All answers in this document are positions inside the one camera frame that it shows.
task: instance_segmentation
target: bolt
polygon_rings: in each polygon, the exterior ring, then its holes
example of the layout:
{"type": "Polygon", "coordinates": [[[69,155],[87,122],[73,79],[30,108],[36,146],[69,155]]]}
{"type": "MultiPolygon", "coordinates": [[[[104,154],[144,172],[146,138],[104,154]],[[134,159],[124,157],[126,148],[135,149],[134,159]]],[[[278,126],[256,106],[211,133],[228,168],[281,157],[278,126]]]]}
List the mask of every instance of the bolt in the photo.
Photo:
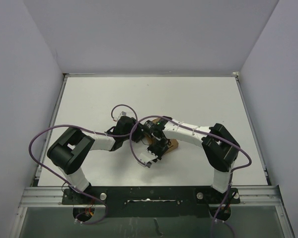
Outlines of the bolt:
{"type": "Polygon", "coordinates": [[[198,192],[198,193],[197,193],[197,198],[198,198],[198,199],[203,199],[203,193],[198,192]]]}
{"type": "Polygon", "coordinates": [[[238,192],[234,195],[234,198],[235,198],[235,199],[238,199],[238,198],[239,198],[239,194],[238,194],[238,192]]]}
{"type": "Polygon", "coordinates": [[[107,195],[105,193],[100,194],[100,200],[104,201],[106,199],[107,195]]]}

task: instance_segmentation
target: wire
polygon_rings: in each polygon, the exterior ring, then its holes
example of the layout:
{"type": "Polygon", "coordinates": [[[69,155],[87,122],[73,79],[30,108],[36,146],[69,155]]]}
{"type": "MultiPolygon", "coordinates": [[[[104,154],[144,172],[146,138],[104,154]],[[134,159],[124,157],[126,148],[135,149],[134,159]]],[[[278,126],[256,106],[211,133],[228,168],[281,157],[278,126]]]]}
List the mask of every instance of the wire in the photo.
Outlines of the wire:
{"type": "Polygon", "coordinates": [[[111,116],[112,119],[114,119],[113,112],[114,112],[114,110],[115,110],[117,107],[126,107],[126,108],[129,108],[129,109],[130,109],[131,111],[133,111],[133,113],[135,114],[135,118],[136,118],[136,120],[138,120],[138,116],[137,116],[136,111],[135,111],[132,107],[130,107],[130,106],[126,105],[126,104],[118,104],[118,105],[116,105],[116,106],[113,107],[113,109],[112,109],[111,112],[110,112],[110,116],[111,116]]]}
{"type": "Polygon", "coordinates": [[[143,141],[143,139],[141,139],[141,142],[142,142],[144,145],[149,145],[149,144],[145,144],[144,141],[143,141]]]}
{"type": "Polygon", "coordinates": [[[66,183],[66,182],[64,182],[63,185],[62,185],[62,187],[61,187],[62,192],[64,192],[64,190],[63,190],[63,186],[65,185],[65,183],[66,183]]]}
{"type": "Polygon", "coordinates": [[[236,233],[235,233],[233,227],[229,223],[227,223],[226,221],[222,221],[220,219],[217,219],[217,221],[222,222],[224,225],[226,225],[230,229],[230,231],[232,232],[233,238],[236,238],[236,233]]]}

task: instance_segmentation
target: white cable tie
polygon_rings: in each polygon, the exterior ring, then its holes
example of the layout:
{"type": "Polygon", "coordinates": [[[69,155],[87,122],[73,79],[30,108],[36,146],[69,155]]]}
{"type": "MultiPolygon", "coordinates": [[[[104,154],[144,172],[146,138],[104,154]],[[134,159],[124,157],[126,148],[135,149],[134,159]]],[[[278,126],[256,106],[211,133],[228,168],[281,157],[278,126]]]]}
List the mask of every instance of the white cable tie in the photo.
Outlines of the white cable tie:
{"type": "Polygon", "coordinates": [[[95,131],[95,130],[93,130],[93,132],[94,132],[94,135],[95,135],[95,140],[97,140],[97,139],[98,139],[98,137],[97,137],[96,131],[95,131]]]}
{"type": "Polygon", "coordinates": [[[108,134],[107,134],[106,132],[104,132],[104,134],[106,135],[106,137],[107,137],[107,140],[110,140],[110,138],[109,138],[108,134]]]}
{"type": "Polygon", "coordinates": [[[194,131],[196,130],[196,129],[198,129],[199,128],[199,126],[196,126],[195,128],[192,128],[192,135],[195,135],[194,134],[194,131]]]}
{"type": "Polygon", "coordinates": [[[182,124],[183,124],[183,121],[178,122],[178,126],[177,126],[177,130],[176,131],[178,131],[180,125],[182,125],[182,124]]]}

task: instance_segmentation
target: metal frame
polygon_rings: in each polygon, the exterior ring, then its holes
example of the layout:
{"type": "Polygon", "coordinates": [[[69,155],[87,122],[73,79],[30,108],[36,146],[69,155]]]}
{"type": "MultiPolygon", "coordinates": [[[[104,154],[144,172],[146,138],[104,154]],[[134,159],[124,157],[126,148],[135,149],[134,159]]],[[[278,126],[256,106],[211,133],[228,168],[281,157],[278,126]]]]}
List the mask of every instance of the metal frame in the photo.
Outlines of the metal frame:
{"type": "MultiPolygon", "coordinates": [[[[279,206],[281,196],[274,186],[234,186],[238,189],[240,204],[231,206],[279,206]]],[[[62,187],[26,187],[19,207],[86,207],[86,205],[63,205],[62,187]]]]}
{"type": "MultiPolygon", "coordinates": [[[[238,189],[240,204],[236,206],[275,206],[285,238],[294,238],[294,233],[282,203],[279,188],[276,186],[234,186],[238,189]]],[[[86,207],[86,205],[63,205],[62,187],[26,187],[21,198],[18,216],[14,221],[11,238],[20,235],[25,213],[28,207],[86,207]]],[[[103,209],[103,205],[93,205],[93,208],[103,209]]]]}
{"type": "MultiPolygon", "coordinates": [[[[56,116],[57,116],[58,111],[59,111],[59,108],[60,108],[60,104],[61,104],[62,96],[63,96],[63,93],[64,93],[65,85],[66,85],[66,82],[67,82],[67,78],[68,77],[65,76],[65,78],[63,80],[63,83],[62,83],[62,86],[61,86],[61,89],[60,89],[60,93],[59,93],[59,96],[58,96],[58,98],[56,100],[55,107],[54,107],[54,110],[53,110],[53,113],[52,113],[52,117],[51,117],[51,121],[50,121],[49,127],[54,126],[54,124],[55,124],[56,116]]],[[[41,163],[44,162],[44,158],[45,158],[45,155],[46,155],[47,150],[48,150],[48,145],[49,145],[49,142],[50,142],[50,139],[51,139],[51,135],[52,135],[52,131],[49,130],[46,133],[44,145],[43,145],[41,156],[40,156],[40,159],[39,159],[39,161],[41,163]]],[[[36,170],[36,173],[35,173],[35,179],[39,179],[40,178],[41,172],[42,172],[42,166],[39,165],[38,168],[37,168],[37,170],[36,170]]]]}
{"type": "Polygon", "coordinates": [[[253,125],[252,119],[250,117],[249,111],[247,109],[247,105],[246,105],[246,102],[245,102],[245,98],[244,98],[244,95],[243,95],[242,88],[240,86],[238,77],[235,77],[235,79],[236,79],[236,83],[237,83],[237,87],[238,87],[238,90],[239,90],[240,97],[241,97],[242,102],[243,102],[243,105],[244,105],[244,109],[245,109],[245,112],[246,112],[248,123],[249,123],[250,129],[251,129],[252,134],[253,134],[253,137],[254,137],[254,141],[255,141],[255,145],[256,145],[256,148],[257,148],[258,155],[259,155],[259,159],[260,159],[260,161],[262,163],[262,167],[263,167],[265,176],[266,176],[266,178],[267,178],[267,180],[269,182],[269,185],[271,185],[270,184],[270,178],[269,178],[268,173],[267,173],[266,164],[265,164],[265,161],[264,161],[264,158],[263,158],[263,153],[262,153],[261,148],[260,148],[260,145],[258,143],[258,139],[257,139],[257,136],[256,136],[254,125],[253,125]]]}

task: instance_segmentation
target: white wall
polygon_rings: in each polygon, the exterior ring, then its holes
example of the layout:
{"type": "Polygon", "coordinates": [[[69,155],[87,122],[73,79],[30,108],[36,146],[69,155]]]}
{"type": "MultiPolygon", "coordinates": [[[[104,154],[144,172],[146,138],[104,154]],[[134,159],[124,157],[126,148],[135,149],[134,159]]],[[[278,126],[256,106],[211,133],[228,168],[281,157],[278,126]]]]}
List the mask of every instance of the white wall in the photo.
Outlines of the white wall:
{"type": "Polygon", "coordinates": [[[298,238],[298,0],[280,0],[241,70],[269,175],[298,238]]]}
{"type": "Polygon", "coordinates": [[[23,2],[0,0],[0,238],[34,175],[27,146],[48,125],[62,78],[23,2]]]}
{"type": "Polygon", "coordinates": [[[240,70],[277,0],[24,2],[63,72],[201,76],[240,70]]]}

